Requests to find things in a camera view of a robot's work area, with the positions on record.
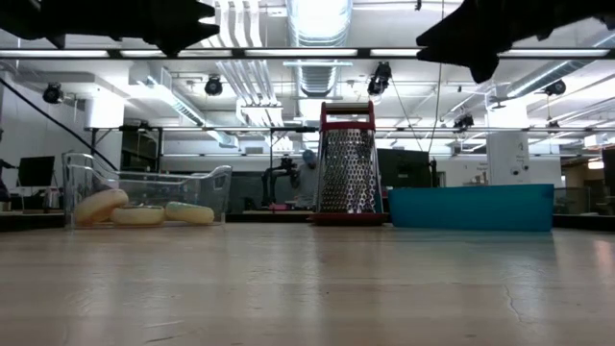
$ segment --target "white pillar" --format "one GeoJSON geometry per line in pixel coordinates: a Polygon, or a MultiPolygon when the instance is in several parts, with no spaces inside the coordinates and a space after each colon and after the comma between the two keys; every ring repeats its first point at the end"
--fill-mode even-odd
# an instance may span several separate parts
{"type": "MultiPolygon", "coordinates": [[[[490,128],[526,128],[528,110],[523,100],[487,102],[486,124],[490,128]]],[[[497,132],[487,135],[490,185],[529,184],[529,144],[526,132],[497,132]]]]}
{"type": "MultiPolygon", "coordinates": [[[[101,96],[86,100],[86,126],[89,128],[117,128],[124,124],[124,100],[115,96],[101,96]]],[[[98,132],[101,138],[106,131],[98,132]]],[[[122,133],[114,131],[96,144],[96,150],[119,169],[122,158],[122,133]]]]}

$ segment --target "computer monitor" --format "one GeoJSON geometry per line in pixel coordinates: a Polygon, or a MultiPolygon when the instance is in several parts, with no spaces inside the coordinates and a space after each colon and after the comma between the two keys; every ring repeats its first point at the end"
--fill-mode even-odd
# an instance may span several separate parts
{"type": "Polygon", "coordinates": [[[19,162],[20,186],[51,186],[55,157],[22,158],[19,162]]]}
{"type": "Polygon", "coordinates": [[[378,149],[381,185],[431,187],[430,154],[398,149],[378,149]]]}

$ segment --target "teal container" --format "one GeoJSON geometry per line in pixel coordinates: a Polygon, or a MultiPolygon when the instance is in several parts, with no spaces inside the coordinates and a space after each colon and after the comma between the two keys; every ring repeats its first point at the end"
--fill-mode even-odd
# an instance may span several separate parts
{"type": "Polygon", "coordinates": [[[396,188],[388,192],[395,227],[549,232],[553,185],[396,188]]]}

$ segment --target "fluorescent light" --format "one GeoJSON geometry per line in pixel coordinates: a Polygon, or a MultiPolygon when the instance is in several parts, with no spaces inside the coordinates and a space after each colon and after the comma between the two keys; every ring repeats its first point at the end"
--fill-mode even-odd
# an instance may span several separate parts
{"type": "Polygon", "coordinates": [[[371,57],[405,57],[414,58],[420,49],[372,49],[371,57]]]}
{"type": "Polygon", "coordinates": [[[241,154],[205,154],[206,157],[219,157],[219,158],[226,158],[226,157],[238,157],[241,156],[241,154]]]}
{"type": "Polygon", "coordinates": [[[246,49],[246,57],[355,57],[356,49],[291,48],[246,49]]]}
{"type": "Polygon", "coordinates": [[[203,129],[198,127],[168,127],[162,128],[164,131],[169,132],[201,132],[203,129]]]}
{"type": "MultiPolygon", "coordinates": [[[[125,58],[166,58],[160,50],[149,49],[125,49],[120,54],[125,58]]],[[[218,49],[186,49],[180,54],[179,58],[229,58],[233,55],[231,50],[218,49]]]]}
{"type": "Polygon", "coordinates": [[[200,154],[162,154],[165,158],[198,158],[200,154]]]}
{"type": "Polygon", "coordinates": [[[531,48],[514,48],[508,52],[502,53],[501,57],[506,58],[566,58],[566,57],[584,57],[584,58],[600,58],[608,53],[608,49],[531,49],[531,48]]]}
{"type": "Polygon", "coordinates": [[[122,57],[126,57],[126,58],[157,58],[157,57],[164,57],[164,53],[162,53],[162,51],[160,51],[160,50],[145,50],[145,49],[131,50],[131,49],[127,49],[127,50],[121,50],[119,53],[122,55],[122,57]]]}
{"type": "Polygon", "coordinates": [[[0,58],[108,58],[105,50],[0,50],[0,58]]]}
{"type": "Polygon", "coordinates": [[[587,168],[589,169],[604,169],[603,161],[591,161],[587,163],[587,168]]]}
{"type": "Polygon", "coordinates": [[[238,127],[238,128],[226,128],[226,127],[215,127],[213,128],[216,131],[229,131],[229,132],[269,132],[269,128],[263,127],[238,127]]]}
{"type": "Polygon", "coordinates": [[[334,66],[352,66],[352,62],[283,62],[283,65],[286,67],[334,67],[334,66]]]}
{"type": "Polygon", "coordinates": [[[187,49],[178,55],[180,58],[228,58],[233,53],[230,50],[217,49],[187,49]]]}

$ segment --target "bagel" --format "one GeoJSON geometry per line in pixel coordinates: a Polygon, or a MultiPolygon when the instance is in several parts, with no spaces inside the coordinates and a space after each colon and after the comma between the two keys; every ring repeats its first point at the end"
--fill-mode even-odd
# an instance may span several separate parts
{"type": "Polygon", "coordinates": [[[88,226],[107,220],[114,209],[128,204],[128,195],[121,189],[108,189],[86,197],[75,207],[75,223],[88,226]]]}
{"type": "Polygon", "coordinates": [[[164,222],[163,207],[124,207],[111,213],[116,226],[157,226],[164,222]]]}
{"type": "Polygon", "coordinates": [[[197,225],[208,225],[213,222],[214,217],[211,208],[186,203],[169,202],[165,210],[166,217],[169,220],[184,221],[197,225]]]}

